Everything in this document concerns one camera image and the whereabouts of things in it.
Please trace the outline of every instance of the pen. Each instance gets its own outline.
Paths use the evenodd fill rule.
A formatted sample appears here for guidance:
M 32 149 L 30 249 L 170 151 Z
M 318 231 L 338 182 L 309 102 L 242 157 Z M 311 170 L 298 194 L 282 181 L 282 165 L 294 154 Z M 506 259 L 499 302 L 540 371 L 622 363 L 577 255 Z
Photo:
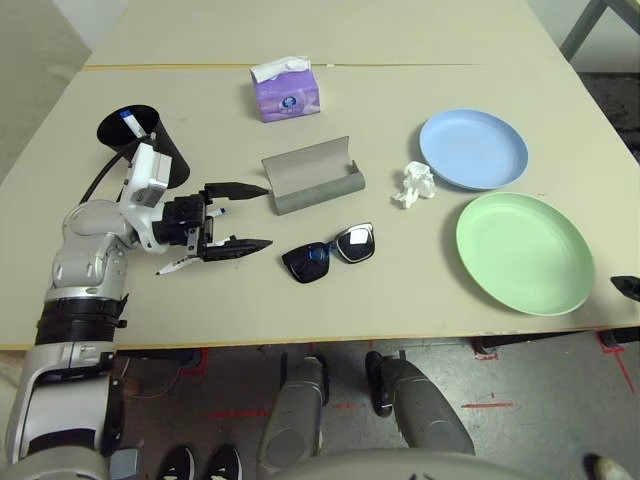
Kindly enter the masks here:
M 226 208 L 216 208 L 214 211 L 207 213 L 207 217 L 216 218 L 222 215 L 223 213 L 227 213 Z
M 138 123 L 138 120 L 134 117 L 133 113 L 131 113 L 131 110 L 122 110 L 120 112 L 120 118 L 122 118 L 124 123 L 127 124 L 127 127 L 129 127 L 129 130 L 131 130 L 131 133 L 136 137 L 144 137 L 147 134 L 147 132 L 144 131 L 144 128 L 142 128 L 142 125 Z
M 156 272 L 156 275 L 165 275 L 167 273 L 177 272 L 181 268 L 191 265 L 198 260 L 200 260 L 199 257 L 182 257 L 180 260 L 176 260 L 175 262 L 171 262 L 170 264 L 162 267 Z
M 226 238 L 223 238 L 222 240 L 220 240 L 218 242 L 215 242 L 213 245 L 216 246 L 216 247 L 221 247 L 222 245 L 227 243 L 229 240 L 231 240 L 231 237 L 226 237 Z M 176 260 L 175 262 L 171 262 L 171 263 L 165 265 L 164 267 L 162 267 L 160 270 L 158 270 L 156 272 L 156 275 L 166 275 L 167 273 L 177 272 L 181 268 L 184 268 L 187 265 L 191 265 L 192 263 L 196 262 L 197 260 L 201 260 L 201 259 L 199 257 L 182 257 L 181 259 Z

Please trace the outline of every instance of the plate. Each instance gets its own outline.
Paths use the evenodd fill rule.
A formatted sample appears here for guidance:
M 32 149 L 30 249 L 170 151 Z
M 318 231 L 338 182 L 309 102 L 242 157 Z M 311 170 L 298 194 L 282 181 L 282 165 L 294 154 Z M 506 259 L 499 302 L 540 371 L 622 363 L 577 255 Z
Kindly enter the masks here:
M 449 110 L 420 131 L 420 150 L 444 180 L 470 190 L 515 182 L 527 169 L 527 145 L 511 125 L 478 110 Z
M 515 310 L 561 315 L 582 305 L 593 288 L 593 258 L 578 228 L 529 195 L 474 200 L 458 219 L 456 241 L 471 276 Z

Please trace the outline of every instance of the sunglasses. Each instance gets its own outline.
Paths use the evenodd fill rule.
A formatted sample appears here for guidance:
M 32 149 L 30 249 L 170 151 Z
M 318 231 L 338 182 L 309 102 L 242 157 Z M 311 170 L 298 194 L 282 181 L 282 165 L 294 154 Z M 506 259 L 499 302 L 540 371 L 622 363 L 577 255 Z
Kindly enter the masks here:
M 375 247 L 373 225 L 362 223 L 339 233 L 333 242 L 308 243 L 291 250 L 282 256 L 282 261 L 293 278 L 309 283 L 327 274 L 332 250 L 337 250 L 347 262 L 358 263 L 373 255 Z

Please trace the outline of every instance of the sunglasses lens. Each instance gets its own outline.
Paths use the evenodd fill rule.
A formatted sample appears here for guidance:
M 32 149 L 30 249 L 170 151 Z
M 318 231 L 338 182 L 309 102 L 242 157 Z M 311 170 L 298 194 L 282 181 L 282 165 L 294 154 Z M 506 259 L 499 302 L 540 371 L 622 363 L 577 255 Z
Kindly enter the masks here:
M 338 250 L 350 262 L 361 262 L 375 251 L 373 234 L 368 228 L 356 228 L 344 233 L 336 240 Z
M 300 283 L 313 282 L 329 271 L 329 249 L 321 242 L 310 243 L 285 253 L 282 261 Z

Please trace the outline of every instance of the cable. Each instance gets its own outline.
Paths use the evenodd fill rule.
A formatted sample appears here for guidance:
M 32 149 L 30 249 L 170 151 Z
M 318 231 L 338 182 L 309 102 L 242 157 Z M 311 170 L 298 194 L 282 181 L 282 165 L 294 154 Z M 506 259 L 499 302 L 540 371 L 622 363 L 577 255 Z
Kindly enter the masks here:
M 98 187 L 102 179 L 105 177 L 107 173 L 109 173 L 109 170 L 111 170 L 113 166 L 116 163 L 118 163 L 118 160 L 120 160 L 133 147 L 137 147 L 141 142 L 148 140 L 149 138 L 150 138 L 149 135 L 145 135 L 140 138 L 135 138 L 129 143 L 127 143 L 124 147 L 122 147 L 122 149 L 120 149 L 118 153 L 116 153 L 113 157 L 111 157 L 111 160 L 109 160 L 107 164 L 104 167 L 102 167 L 102 170 L 100 170 L 100 173 L 96 175 L 96 178 L 93 179 L 93 182 L 91 182 L 91 185 L 89 185 L 89 188 L 87 188 L 87 191 L 84 192 L 84 195 L 80 199 L 80 203 L 82 204 L 91 198 L 91 195 L 93 195 L 93 192 Z
M 120 374 L 120 378 L 122 380 L 124 380 L 125 375 L 127 374 L 127 371 L 129 370 L 129 365 L 131 364 L 131 357 L 127 357 L 127 361 L 124 364 L 124 368 L 122 369 L 122 373 Z M 166 395 L 167 393 L 169 393 L 169 391 L 175 387 L 176 383 L 178 382 L 178 378 L 180 377 L 180 371 L 182 370 L 181 366 L 178 366 L 178 368 L 176 369 L 176 373 L 173 376 L 173 378 L 171 379 L 171 381 L 167 384 L 166 387 L 164 387 L 162 390 L 160 390 L 159 392 L 156 393 L 152 393 L 149 395 L 125 395 L 127 398 L 135 398 L 138 400 L 148 400 L 151 398 L 158 398 L 161 397 L 163 395 Z

